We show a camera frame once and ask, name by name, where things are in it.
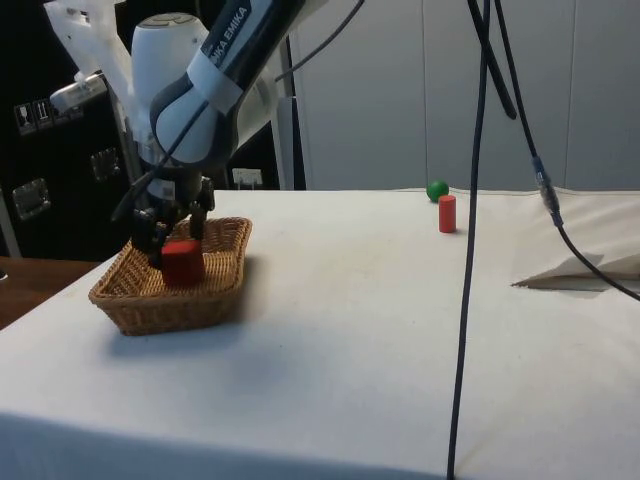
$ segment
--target wall outlet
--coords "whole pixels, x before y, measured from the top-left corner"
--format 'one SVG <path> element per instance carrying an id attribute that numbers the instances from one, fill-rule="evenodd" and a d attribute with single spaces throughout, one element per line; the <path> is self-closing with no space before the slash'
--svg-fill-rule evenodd
<path id="1" fill-rule="evenodd" d="M 231 173 L 238 187 L 262 186 L 262 171 L 258 168 L 234 168 Z"/>

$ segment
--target franka emika robot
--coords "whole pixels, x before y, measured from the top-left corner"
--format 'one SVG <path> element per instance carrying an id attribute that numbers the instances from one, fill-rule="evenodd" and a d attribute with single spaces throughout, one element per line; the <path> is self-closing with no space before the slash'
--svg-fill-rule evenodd
<path id="1" fill-rule="evenodd" d="M 191 214 L 191 236 L 202 237 L 214 207 L 203 171 L 227 164 L 269 122 L 277 91 L 265 64 L 327 0 L 228 0 L 210 31 L 192 15 L 156 15 L 136 27 L 131 54 L 116 29 L 115 5 L 124 1 L 45 3 L 79 69 L 76 83 L 51 102 L 64 112 L 104 93 L 108 82 L 145 172 L 114 217 L 133 209 L 133 246 L 160 268 L 177 222 Z M 136 202 L 145 190 L 145 201 Z"/>

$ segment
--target floor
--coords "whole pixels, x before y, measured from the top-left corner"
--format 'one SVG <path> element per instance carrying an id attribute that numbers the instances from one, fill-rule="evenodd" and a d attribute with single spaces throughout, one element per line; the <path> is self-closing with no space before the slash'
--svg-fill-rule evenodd
<path id="1" fill-rule="evenodd" d="M 0 257 L 0 330 L 97 267 L 96 262 Z"/>

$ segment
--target wicker basket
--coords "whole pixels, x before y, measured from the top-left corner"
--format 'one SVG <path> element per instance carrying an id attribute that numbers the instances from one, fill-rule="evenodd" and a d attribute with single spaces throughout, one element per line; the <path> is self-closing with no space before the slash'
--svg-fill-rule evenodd
<path id="1" fill-rule="evenodd" d="M 244 254 L 251 221 L 207 220 L 202 250 L 205 278 L 196 287 L 169 289 L 161 272 L 129 242 L 111 268 L 91 289 L 89 300 L 102 309 L 124 335 L 192 330 L 221 323 L 242 285 Z M 189 236 L 189 224 L 176 225 L 171 239 Z"/>

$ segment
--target white wall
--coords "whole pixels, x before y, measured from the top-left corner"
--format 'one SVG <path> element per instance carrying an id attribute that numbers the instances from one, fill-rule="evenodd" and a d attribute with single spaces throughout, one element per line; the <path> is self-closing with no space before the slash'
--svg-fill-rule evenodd
<path id="1" fill-rule="evenodd" d="M 555 183 L 640 189 L 640 2 L 503 3 L 531 127 Z M 330 0 L 304 22 L 292 35 L 294 62 L 354 4 Z M 508 80 L 495 15 L 492 25 Z M 421 187 L 427 174 L 468 186 L 479 54 L 462 0 L 367 0 L 296 75 L 310 188 Z M 481 186 L 534 186 L 520 125 L 503 114 L 492 85 Z"/>
<path id="2" fill-rule="evenodd" d="M 291 37 L 294 62 L 353 8 L 330 1 Z M 368 0 L 295 76 L 307 186 L 376 189 L 426 178 L 421 0 Z"/>

